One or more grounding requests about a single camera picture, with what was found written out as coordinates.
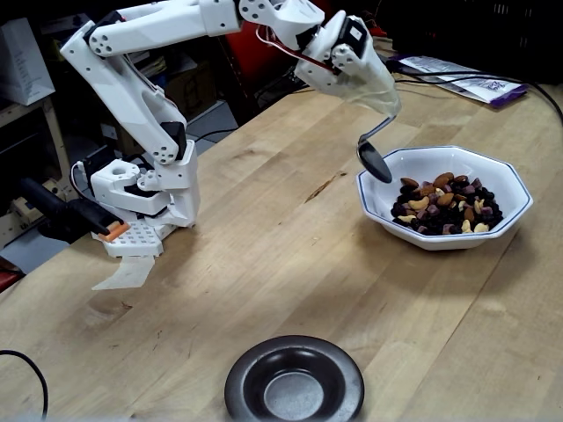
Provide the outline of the white moving gripper finger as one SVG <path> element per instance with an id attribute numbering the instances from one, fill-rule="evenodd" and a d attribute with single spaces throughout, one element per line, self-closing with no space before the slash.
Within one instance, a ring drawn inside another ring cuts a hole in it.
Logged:
<path id="1" fill-rule="evenodd" d="M 367 43 L 359 54 L 350 45 L 339 44 L 332 50 L 332 63 L 338 70 L 338 78 L 371 78 L 370 59 L 372 56 L 372 43 Z"/>

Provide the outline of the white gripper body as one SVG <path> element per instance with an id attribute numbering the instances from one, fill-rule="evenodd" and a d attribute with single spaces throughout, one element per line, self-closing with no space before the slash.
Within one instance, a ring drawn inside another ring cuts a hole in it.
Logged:
<path id="1" fill-rule="evenodd" d="M 327 69 L 312 62 L 299 60 L 295 75 L 315 91 L 326 95 L 350 95 L 352 90 L 347 85 L 346 66 L 346 58 L 333 57 Z"/>

